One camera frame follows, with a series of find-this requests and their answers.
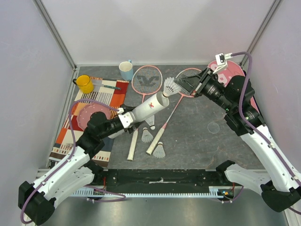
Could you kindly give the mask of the white shuttlecock tube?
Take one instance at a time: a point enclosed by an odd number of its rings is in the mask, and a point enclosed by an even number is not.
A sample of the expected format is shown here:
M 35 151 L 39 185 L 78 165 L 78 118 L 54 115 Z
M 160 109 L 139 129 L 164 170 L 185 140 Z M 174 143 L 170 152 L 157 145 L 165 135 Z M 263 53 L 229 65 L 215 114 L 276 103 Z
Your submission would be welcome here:
M 142 122 L 169 106 L 169 98 L 157 92 L 132 111 L 133 122 Z

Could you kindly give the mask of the white shuttlecock black band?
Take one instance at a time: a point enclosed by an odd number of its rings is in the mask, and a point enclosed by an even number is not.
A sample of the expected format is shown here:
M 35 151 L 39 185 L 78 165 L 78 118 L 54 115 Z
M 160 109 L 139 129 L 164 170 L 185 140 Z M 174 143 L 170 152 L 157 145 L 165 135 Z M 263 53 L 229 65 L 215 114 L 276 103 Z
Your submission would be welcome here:
M 148 131 L 146 127 L 143 128 L 141 141 L 143 143 L 149 143 L 153 140 L 153 135 Z

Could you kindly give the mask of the white feather shuttlecock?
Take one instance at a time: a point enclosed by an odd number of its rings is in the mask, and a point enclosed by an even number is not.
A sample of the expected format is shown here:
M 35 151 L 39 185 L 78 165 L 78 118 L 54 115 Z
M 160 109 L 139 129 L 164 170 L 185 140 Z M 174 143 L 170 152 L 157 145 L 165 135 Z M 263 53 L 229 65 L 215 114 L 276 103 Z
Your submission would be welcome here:
M 150 116 L 145 120 L 145 122 L 149 125 L 151 130 L 154 130 L 155 127 L 155 115 Z

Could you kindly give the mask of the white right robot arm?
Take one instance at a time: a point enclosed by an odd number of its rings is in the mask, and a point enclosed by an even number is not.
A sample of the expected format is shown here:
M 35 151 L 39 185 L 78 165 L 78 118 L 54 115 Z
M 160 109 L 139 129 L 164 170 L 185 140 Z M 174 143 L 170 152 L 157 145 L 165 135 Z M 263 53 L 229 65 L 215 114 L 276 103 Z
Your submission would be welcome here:
M 301 199 L 301 174 L 283 155 L 272 138 L 263 117 L 251 104 L 255 94 L 245 76 L 233 76 L 227 85 L 207 68 L 192 76 L 175 79 L 193 97 L 206 96 L 225 110 L 227 125 L 260 160 L 267 175 L 261 175 L 227 160 L 216 167 L 215 179 L 220 185 L 237 183 L 259 194 L 275 212 L 291 208 Z

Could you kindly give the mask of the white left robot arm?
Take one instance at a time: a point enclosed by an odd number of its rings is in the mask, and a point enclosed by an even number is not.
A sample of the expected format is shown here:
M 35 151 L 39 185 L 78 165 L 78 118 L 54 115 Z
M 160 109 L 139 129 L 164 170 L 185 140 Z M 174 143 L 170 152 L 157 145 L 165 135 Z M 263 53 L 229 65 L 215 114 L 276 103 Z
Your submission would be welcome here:
M 57 206 L 76 190 L 103 181 L 103 169 L 92 158 L 104 147 L 104 138 L 133 131 L 144 121 L 135 107 L 124 105 L 117 112 L 109 120 L 103 112 L 93 113 L 84 133 L 74 140 L 71 152 L 34 182 L 24 181 L 19 186 L 18 207 L 23 224 L 44 224 Z

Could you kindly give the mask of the pink badminton racket left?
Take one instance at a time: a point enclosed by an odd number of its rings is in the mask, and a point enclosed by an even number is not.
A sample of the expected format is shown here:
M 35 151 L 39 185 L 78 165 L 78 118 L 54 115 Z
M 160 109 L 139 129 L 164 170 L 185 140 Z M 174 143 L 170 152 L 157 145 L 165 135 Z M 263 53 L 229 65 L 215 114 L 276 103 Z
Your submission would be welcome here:
M 153 65 L 145 65 L 140 67 L 132 78 L 132 88 L 136 93 L 139 93 L 143 96 L 142 103 L 146 95 L 152 95 L 158 92 L 162 86 L 162 74 L 161 71 Z M 146 119 L 146 116 L 149 113 L 143 113 L 143 107 L 138 107 L 137 110 L 134 110 L 135 121 L 134 124 L 140 123 Z M 128 161 L 134 159 L 135 146 L 138 138 L 138 126 L 133 132 L 129 153 L 127 156 Z

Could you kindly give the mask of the pink sport racket bag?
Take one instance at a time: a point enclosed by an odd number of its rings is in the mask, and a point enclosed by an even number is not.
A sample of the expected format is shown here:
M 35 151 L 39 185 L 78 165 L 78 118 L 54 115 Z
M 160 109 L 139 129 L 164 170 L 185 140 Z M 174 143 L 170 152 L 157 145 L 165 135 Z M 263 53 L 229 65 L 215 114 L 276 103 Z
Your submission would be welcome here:
M 238 64 L 230 60 L 228 60 L 227 62 L 228 62 L 228 67 L 225 70 L 218 73 L 218 81 L 219 83 L 223 83 L 224 87 L 226 87 L 229 84 L 232 77 L 236 75 L 245 77 L 244 71 Z M 212 61 L 207 67 L 214 71 L 217 68 L 217 66 L 218 66 L 217 62 Z M 259 109 L 253 97 L 251 98 L 251 105 L 259 112 Z

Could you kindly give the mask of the pink dotted plate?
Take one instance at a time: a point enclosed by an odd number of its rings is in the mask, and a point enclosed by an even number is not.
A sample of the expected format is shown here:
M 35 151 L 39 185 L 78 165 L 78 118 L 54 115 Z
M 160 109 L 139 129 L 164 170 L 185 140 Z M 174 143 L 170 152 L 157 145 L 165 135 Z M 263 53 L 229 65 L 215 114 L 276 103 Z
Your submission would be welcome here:
M 105 114 L 106 119 L 110 119 L 111 117 L 111 112 L 109 108 L 104 107 L 103 105 L 97 104 L 97 103 L 90 103 L 86 106 L 84 106 L 80 111 L 77 116 L 77 123 L 78 126 L 82 129 L 85 130 L 87 127 L 87 123 L 90 120 L 92 114 L 96 112 L 102 112 Z

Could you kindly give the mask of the colourful patchwork placemat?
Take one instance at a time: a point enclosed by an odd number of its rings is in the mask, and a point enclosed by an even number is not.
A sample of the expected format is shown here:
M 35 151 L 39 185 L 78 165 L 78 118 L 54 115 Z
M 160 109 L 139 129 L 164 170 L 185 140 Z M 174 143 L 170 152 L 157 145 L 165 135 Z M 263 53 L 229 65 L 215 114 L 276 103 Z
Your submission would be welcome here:
M 109 105 L 113 108 L 119 108 L 125 100 L 127 88 L 129 86 L 128 81 L 123 80 L 109 80 L 103 78 L 92 77 L 92 80 L 102 80 L 103 84 L 115 86 L 121 88 L 121 90 L 114 90 L 105 87 L 99 87 L 94 85 L 93 92 L 89 94 L 84 94 L 81 90 L 78 90 L 75 96 L 75 101 L 79 99 L 93 99 L 98 102 L 102 102 L 106 105 Z M 76 139 L 83 134 L 83 130 L 78 126 L 77 116 L 79 111 L 86 105 L 90 104 L 89 101 L 82 101 L 77 103 L 71 112 L 71 120 L 65 119 L 61 131 L 54 143 L 54 147 L 50 153 L 49 159 L 52 161 L 60 161 L 73 149 L 73 139 L 70 130 L 70 126 L 73 126 L 74 135 Z M 117 112 L 111 111 L 110 119 L 114 118 L 117 115 Z

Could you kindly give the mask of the yellow enamel mug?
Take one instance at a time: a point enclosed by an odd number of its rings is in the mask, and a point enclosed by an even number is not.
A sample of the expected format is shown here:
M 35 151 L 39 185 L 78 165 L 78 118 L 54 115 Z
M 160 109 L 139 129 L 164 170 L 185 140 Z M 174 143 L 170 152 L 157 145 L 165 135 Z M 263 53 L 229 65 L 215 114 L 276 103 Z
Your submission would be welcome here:
M 89 94 L 94 90 L 92 79 L 88 75 L 81 75 L 78 78 L 73 79 L 72 82 L 77 85 L 84 94 Z

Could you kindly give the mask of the white shuttlecock bottom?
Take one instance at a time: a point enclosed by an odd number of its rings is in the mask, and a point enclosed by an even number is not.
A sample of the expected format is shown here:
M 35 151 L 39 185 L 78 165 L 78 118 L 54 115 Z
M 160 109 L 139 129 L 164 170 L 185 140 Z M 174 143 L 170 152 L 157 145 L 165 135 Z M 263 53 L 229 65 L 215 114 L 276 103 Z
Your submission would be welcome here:
M 164 146 L 162 142 L 158 142 L 157 147 L 155 148 L 155 150 L 153 151 L 153 156 L 156 158 L 165 158 L 166 154 L 165 154 L 165 150 L 164 150 Z

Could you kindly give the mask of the light blue mug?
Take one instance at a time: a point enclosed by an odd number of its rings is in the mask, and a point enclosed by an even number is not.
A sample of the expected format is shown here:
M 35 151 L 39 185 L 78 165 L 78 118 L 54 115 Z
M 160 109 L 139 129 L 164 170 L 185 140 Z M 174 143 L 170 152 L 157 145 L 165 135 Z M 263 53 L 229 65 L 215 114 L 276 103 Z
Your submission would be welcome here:
M 121 74 L 121 77 L 123 80 L 131 81 L 134 76 L 132 61 L 127 60 L 127 61 L 121 62 L 119 64 L 119 71 L 120 71 L 120 74 Z

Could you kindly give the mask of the aluminium frame post right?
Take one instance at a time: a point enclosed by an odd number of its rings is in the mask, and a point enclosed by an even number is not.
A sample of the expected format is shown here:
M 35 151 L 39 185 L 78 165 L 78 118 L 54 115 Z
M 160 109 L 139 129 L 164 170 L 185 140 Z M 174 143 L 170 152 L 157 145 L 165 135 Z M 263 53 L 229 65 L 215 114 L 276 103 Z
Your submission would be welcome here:
M 254 52 L 256 45 L 258 44 L 264 32 L 266 31 L 269 23 L 271 22 L 272 18 L 274 17 L 276 11 L 278 10 L 282 2 L 283 2 L 282 0 L 273 0 L 270 8 L 268 9 L 268 12 L 266 13 L 255 36 L 253 37 L 249 47 L 247 48 L 247 52 L 249 52 L 250 54 Z

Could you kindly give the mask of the aluminium frame post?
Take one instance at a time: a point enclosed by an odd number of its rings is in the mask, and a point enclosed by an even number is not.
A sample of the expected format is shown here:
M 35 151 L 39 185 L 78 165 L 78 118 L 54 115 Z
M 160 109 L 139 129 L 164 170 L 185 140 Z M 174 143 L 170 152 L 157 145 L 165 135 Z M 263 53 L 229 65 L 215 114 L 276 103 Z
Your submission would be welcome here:
M 46 23 L 48 29 L 50 30 L 52 36 L 54 37 L 59 49 L 63 53 L 68 64 L 71 66 L 71 68 L 73 70 L 76 70 L 76 68 L 77 68 L 76 63 L 74 62 L 71 54 L 69 53 L 58 29 L 56 28 L 48 10 L 45 7 L 43 1 L 42 0 L 33 0 L 33 3 L 35 4 L 36 8 L 38 9 L 39 13 L 41 14 L 44 22 Z
M 268 12 L 266 13 L 255 36 L 253 37 L 249 47 L 247 48 L 247 52 L 249 52 L 250 54 L 254 52 L 256 45 L 258 44 L 264 32 L 266 31 L 269 23 L 271 22 L 272 18 L 274 17 L 276 11 L 278 10 L 282 2 L 283 2 L 282 0 L 273 0 L 270 8 L 268 9 Z

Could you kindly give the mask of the aluminium frame post left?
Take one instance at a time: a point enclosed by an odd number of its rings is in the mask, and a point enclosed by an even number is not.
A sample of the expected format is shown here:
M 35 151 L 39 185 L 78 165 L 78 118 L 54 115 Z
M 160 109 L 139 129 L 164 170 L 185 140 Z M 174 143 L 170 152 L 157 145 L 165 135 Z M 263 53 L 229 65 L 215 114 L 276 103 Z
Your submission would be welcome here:
M 71 54 L 69 53 L 58 29 L 56 28 L 48 10 L 45 7 L 43 1 L 42 0 L 33 0 L 33 3 L 35 4 L 36 8 L 38 9 L 39 13 L 41 14 L 44 22 L 46 23 L 48 29 L 50 30 L 52 36 L 54 37 L 59 49 L 63 53 L 68 64 L 71 66 L 71 68 L 73 70 L 76 70 L 76 68 L 77 68 L 76 63 L 74 62 Z

